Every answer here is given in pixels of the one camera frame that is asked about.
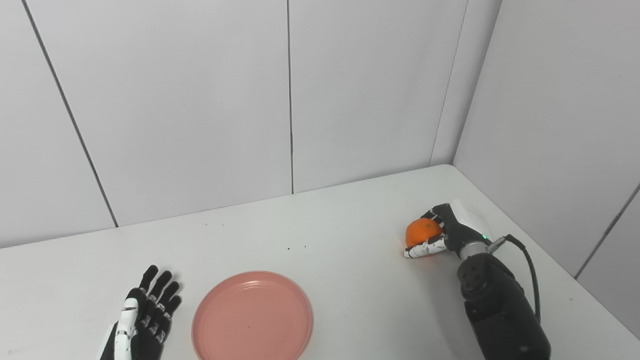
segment white table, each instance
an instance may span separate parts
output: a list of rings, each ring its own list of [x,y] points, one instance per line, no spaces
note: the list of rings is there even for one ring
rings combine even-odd
[[[405,259],[404,229],[461,199],[491,232],[527,245],[552,359],[637,359],[640,341],[461,173],[426,168],[229,208],[0,250],[0,357],[93,359],[151,263],[176,273],[183,303],[163,359],[195,360],[191,319],[239,272],[295,281],[313,307],[306,359],[481,360],[449,252]],[[496,252],[531,297],[522,253]]]

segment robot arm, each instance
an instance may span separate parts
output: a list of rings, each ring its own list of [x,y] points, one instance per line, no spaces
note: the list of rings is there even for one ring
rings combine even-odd
[[[423,217],[438,222],[442,233],[407,248],[404,255],[415,258],[450,250],[462,260],[457,276],[465,312],[486,360],[548,360],[551,346],[540,326],[538,280],[529,253],[510,234],[491,242],[488,230],[478,231],[480,222],[470,220],[469,213],[458,200],[434,206]],[[527,258],[535,312],[513,273],[493,256],[505,241],[518,246]]]
[[[171,327],[173,312],[180,305],[178,282],[163,272],[148,292],[158,268],[151,265],[137,288],[131,289],[120,319],[109,328],[99,360],[159,360]]]

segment wall seam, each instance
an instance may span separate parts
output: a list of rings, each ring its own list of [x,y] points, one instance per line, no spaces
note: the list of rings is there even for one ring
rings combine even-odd
[[[609,226],[607,226],[607,229],[604,231],[604,234],[602,235],[602,237],[600,238],[600,240],[598,240],[598,243],[596,244],[595,247],[593,247],[593,250],[591,251],[591,253],[589,254],[589,256],[587,257],[587,259],[584,261],[584,263],[582,264],[582,266],[580,266],[580,270],[578,270],[578,272],[575,274],[575,276],[573,277],[574,279],[578,279],[578,276],[580,276],[580,274],[582,273],[582,271],[584,271],[584,268],[587,267],[587,264],[591,261],[591,258],[593,258],[593,256],[596,254],[596,252],[598,251],[598,249],[600,248],[600,246],[602,246],[602,243],[604,242],[604,240],[607,238],[607,236],[609,235],[609,233],[611,232],[611,230],[613,230],[614,226],[616,226],[616,224],[618,223],[618,220],[620,220],[620,218],[622,217],[622,214],[625,213],[625,211],[627,210],[627,208],[629,207],[629,204],[631,204],[631,202],[634,200],[634,198],[636,197],[636,195],[638,194],[638,192],[640,192],[640,183],[638,183],[638,185],[636,186],[636,188],[634,189],[634,191],[631,193],[631,196],[627,199],[627,201],[625,202],[625,204],[622,206],[622,208],[620,209],[620,212],[618,212],[618,214],[616,214],[616,216],[613,218],[613,220],[611,220],[611,223],[609,224]]]
[[[102,194],[102,199],[104,200],[105,205],[107,206],[107,210],[109,210],[109,215],[111,215],[111,221],[113,221],[113,225],[115,227],[118,227],[118,221],[116,220],[115,215],[113,214],[113,209],[111,209],[111,204],[109,203],[109,199],[107,199],[107,194],[104,191],[104,187],[102,186],[102,182],[100,181],[100,177],[98,176],[98,172],[95,169],[95,165],[93,164],[93,160],[91,159],[91,156],[89,155],[89,150],[86,147],[86,144],[84,142],[84,139],[82,137],[82,134],[80,133],[80,128],[78,127],[78,124],[76,122],[76,118],[73,114],[73,112],[71,111],[71,107],[69,106],[69,102],[67,101],[67,96],[65,95],[64,90],[62,89],[62,84],[60,83],[60,79],[58,78],[58,75],[53,67],[53,62],[51,61],[51,58],[49,57],[49,53],[47,52],[47,49],[44,46],[44,41],[42,40],[42,37],[40,36],[40,32],[38,30],[38,27],[36,26],[35,20],[33,19],[33,15],[31,14],[31,10],[29,9],[29,5],[27,4],[26,0],[22,0],[22,5],[24,6],[24,11],[27,13],[27,17],[29,17],[29,22],[31,23],[31,27],[33,28],[33,32],[36,35],[36,39],[38,40],[38,44],[40,45],[40,49],[42,50],[42,54],[44,55],[45,60],[47,61],[47,65],[49,66],[49,70],[51,71],[51,75],[53,76],[53,80],[56,83],[56,86],[58,87],[58,92],[60,93],[60,97],[62,98],[62,102],[65,105],[65,108],[67,110],[67,114],[69,115],[69,118],[71,119],[71,123],[73,124],[74,129],[76,130],[76,135],[78,137],[78,140],[80,141],[80,146],[82,147],[83,151],[84,151],[84,155],[87,159],[87,161],[89,162],[89,167],[91,168],[91,171],[93,172],[93,176],[95,178],[96,183],[98,184],[98,188],[100,189],[100,194]]]

